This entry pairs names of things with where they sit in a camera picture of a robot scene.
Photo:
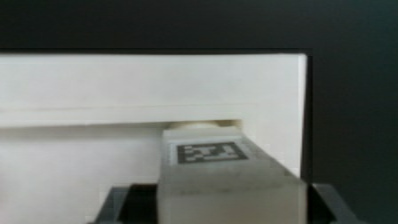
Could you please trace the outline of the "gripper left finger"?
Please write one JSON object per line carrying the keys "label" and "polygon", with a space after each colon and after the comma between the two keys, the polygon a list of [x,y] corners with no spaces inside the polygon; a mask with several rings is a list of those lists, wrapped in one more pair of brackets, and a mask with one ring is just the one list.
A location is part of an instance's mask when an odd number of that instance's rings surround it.
{"label": "gripper left finger", "polygon": [[110,189],[96,219],[87,224],[158,224],[155,184]]}

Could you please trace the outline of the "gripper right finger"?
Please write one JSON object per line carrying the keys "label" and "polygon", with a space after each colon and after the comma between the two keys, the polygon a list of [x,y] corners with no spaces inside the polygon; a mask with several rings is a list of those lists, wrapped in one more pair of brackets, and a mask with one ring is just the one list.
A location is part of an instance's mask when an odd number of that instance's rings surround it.
{"label": "gripper right finger", "polygon": [[359,219],[330,184],[313,183],[309,186],[307,224],[368,224]]}

